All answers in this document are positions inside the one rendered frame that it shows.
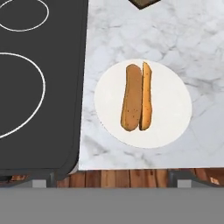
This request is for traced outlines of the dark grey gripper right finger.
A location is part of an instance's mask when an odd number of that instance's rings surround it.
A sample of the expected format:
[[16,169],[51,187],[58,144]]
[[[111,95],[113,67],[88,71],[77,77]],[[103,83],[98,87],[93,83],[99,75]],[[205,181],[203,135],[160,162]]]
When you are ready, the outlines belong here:
[[168,186],[173,188],[220,187],[220,185],[200,180],[190,171],[168,171]]

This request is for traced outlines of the black hob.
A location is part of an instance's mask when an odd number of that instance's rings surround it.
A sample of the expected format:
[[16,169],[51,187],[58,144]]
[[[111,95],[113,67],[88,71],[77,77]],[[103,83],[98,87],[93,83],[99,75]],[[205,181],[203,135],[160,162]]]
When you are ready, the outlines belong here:
[[79,155],[88,0],[0,0],[0,175]]

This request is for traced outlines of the dark brown object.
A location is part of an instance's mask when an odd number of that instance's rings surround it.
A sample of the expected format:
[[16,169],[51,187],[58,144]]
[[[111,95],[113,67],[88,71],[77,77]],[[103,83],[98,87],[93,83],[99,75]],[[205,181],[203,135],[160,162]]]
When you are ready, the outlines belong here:
[[150,5],[153,5],[160,0],[129,0],[132,4],[134,4],[139,10],[147,8]]

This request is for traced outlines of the brown hotdog bun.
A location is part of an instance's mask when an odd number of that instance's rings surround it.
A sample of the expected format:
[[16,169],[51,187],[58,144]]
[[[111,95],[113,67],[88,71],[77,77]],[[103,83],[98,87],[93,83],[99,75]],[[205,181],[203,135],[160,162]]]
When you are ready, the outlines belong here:
[[151,76],[148,63],[126,67],[126,85],[122,102],[121,126],[127,131],[147,130],[151,126]]

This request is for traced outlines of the white round plate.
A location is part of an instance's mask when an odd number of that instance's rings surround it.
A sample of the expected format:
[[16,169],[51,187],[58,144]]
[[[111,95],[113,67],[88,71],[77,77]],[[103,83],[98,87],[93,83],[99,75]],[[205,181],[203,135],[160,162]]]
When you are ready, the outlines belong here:
[[130,64],[141,67],[143,63],[143,59],[128,59],[110,67],[96,85],[94,106],[103,127],[119,141],[139,148],[158,148],[177,140],[185,132],[193,105],[186,85],[177,74],[167,66],[148,61],[152,70],[151,125],[143,131],[122,128],[126,67]]

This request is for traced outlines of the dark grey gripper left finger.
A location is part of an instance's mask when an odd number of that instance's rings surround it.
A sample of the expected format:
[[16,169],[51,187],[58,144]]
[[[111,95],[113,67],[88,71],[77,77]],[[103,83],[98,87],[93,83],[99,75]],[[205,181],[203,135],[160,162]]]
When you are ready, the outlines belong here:
[[49,174],[36,175],[32,174],[23,180],[15,180],[10,182],[0,182],[0,188],[56,188],[57,174],[51,172]]

